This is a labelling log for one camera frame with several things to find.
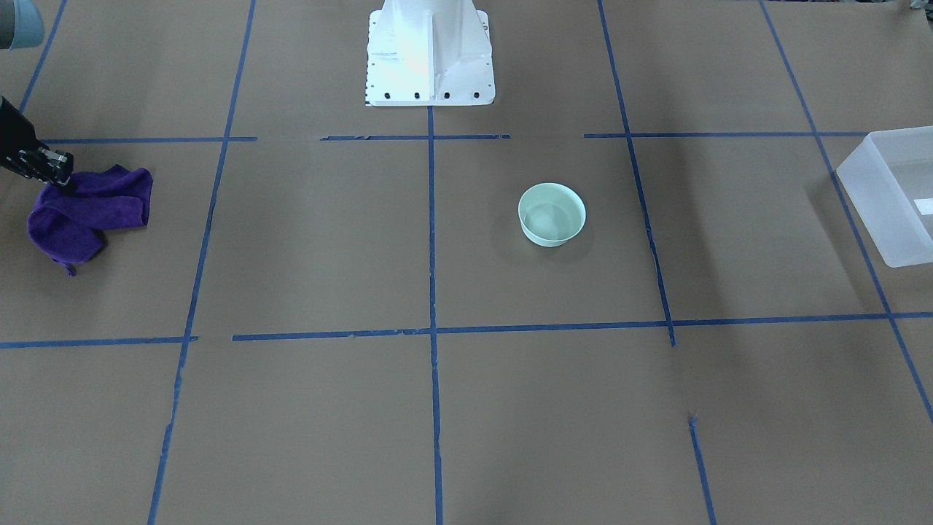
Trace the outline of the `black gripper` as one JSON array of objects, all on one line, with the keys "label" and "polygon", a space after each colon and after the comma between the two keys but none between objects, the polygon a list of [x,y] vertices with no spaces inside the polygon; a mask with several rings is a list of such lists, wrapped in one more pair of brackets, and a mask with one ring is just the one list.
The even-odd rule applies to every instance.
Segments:
[{"label": "black gripper", "polygon": [[40,147],[33,124],[2,97],[1,164],[27,179],[67,188],[71,184],[74,156]]}]

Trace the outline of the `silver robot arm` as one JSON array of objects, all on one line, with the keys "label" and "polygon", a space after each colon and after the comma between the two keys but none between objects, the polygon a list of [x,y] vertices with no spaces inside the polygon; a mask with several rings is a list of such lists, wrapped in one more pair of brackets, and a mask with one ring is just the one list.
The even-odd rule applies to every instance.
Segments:
[{"label": "silver robot arm", "polygon": [[[32,1],[1,2],[3,51],[32,49],[44,41],[44,23]],[[36,136],[33,123],[2,97],[1,164],[24,179],[67,188],[74,169],[73,156],[53,150]]]}]

